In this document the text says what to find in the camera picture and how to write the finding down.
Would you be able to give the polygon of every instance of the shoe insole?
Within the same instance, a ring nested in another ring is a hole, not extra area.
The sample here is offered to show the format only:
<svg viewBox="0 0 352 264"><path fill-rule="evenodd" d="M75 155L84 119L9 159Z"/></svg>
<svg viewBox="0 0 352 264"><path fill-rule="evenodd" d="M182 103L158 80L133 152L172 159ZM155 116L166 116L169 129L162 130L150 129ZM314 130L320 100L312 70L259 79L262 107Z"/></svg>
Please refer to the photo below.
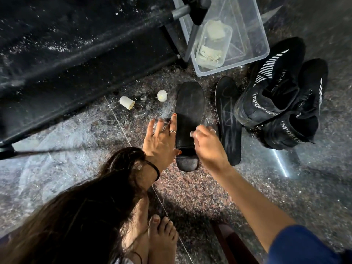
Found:
<svg viewBox="0 0 352 264"><path fill-rule="evenodd" d="M242 125L236 120L233 109L240 97L237 85L230 77L219 80L215 89L215 106L220 125L220 140L232 166L241 161Z"/></svg>
<svg viewBox="0 0 352 264"><path fill-rule="evenodd" d="M182 151L176 156L176 164L181 171L193 171L198 167L194 139L190 136L202 123L204 113L204 92L197 82L185 82L177 94L175 113L177 114L176 149Z"/></svg>

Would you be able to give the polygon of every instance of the long dark hair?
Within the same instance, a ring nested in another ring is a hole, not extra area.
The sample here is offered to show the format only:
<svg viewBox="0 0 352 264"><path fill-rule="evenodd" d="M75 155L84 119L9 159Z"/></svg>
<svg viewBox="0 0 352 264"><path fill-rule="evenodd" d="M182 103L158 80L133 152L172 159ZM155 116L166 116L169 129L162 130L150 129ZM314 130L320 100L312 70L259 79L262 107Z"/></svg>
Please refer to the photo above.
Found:
<svg viewBox="0 0 352 264"><path fill-rule="evenodd" d="M121 228L146 195L137 184L144 160L139 148L121 149L93 179L44 204L7 244L4 263L121 263Z"/></svg>

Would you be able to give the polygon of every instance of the bare foot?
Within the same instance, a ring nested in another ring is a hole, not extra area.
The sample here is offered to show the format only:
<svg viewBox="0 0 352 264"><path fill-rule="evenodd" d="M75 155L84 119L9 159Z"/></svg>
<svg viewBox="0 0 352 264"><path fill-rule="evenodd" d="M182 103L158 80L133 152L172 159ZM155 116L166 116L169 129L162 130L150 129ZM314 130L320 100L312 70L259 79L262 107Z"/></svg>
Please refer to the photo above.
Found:
<svg viewBox="0 0 352 264"><path fill-rule="evenodd" d="M132 211L133 217L128 224L127 232L122 240L122 246L127 250L126 257L134 264L140 264L140 257L143 264L148 261L149 252L149 237L148 237L148 208L149 199L147 196L143 197Z"/></svg>
<svg viewBox="0 0 352 264"><path fill-rule="evenodd" d="M149 264L174 264L178 232L172 221L154 215L149 221Z"/></svg>

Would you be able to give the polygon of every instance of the floor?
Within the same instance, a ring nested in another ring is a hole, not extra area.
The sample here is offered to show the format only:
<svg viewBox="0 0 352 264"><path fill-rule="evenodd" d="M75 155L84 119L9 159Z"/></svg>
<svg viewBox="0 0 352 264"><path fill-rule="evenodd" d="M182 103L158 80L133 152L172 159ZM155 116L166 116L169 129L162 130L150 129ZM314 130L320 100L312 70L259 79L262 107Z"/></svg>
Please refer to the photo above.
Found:
<svg viewBox="0 0 352 264"><path fill-rule="evenodd" d="M273 8L266 0L257 1L261 13ZM329 64L320 130L315 144L301 144L290 151L267 149L244 130L242 160L235 168L324 243L335 250L352 248L351 1L323 0L317 4L305 0L304 5L298 0L281 1L270 3L284 6L273 21L266 23L269 43L299 35L307 44L306 59L321 57ZM14 145L17 150L62 151L0 161L0 235L19 226L58 192L93 176L109 152L123 146L140 147L148 121L167 119L174 112L176 87L182 82L200 83L206 97L203 121L216 125L217 80L231 76L243 89L248 74L249 67L245 66L198 78L191 66L187 70L165 67L104 96L80 114L18 142ZM164 103L156 99L161 89L168 93ZM147 100L141 101L144 94ZM136 100L132 110L118 103L121 95ZM180 233L177 263L226 263L210 220L229 223L255 257L260 262L265 260L264 250L240 211L204 168L183 173L173 163L150 194L150 213L167 214Z"/></svg>

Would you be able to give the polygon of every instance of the large transparent plastic box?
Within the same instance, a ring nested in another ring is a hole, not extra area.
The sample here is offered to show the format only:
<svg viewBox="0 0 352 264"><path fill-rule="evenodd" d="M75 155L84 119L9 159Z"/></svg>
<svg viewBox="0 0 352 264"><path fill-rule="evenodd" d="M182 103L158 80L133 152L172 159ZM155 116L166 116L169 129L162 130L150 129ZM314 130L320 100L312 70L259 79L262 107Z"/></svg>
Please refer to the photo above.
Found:
<svg viewBox="0 0 352 264"><path fill-rule="evenodd" d="M174 4L176 8L184 5L182 0L174 0ZM198 66L195 58L204 25L209 20L220 20L233 30L224 64L213 70ZM191 17L186 15L180 18L180 23L188 42L193 25ZM269 52L269 44L256 0L212 0L209 11L197 33L191 58L196 75L201 77L261 60L267 57Z"/></svg>

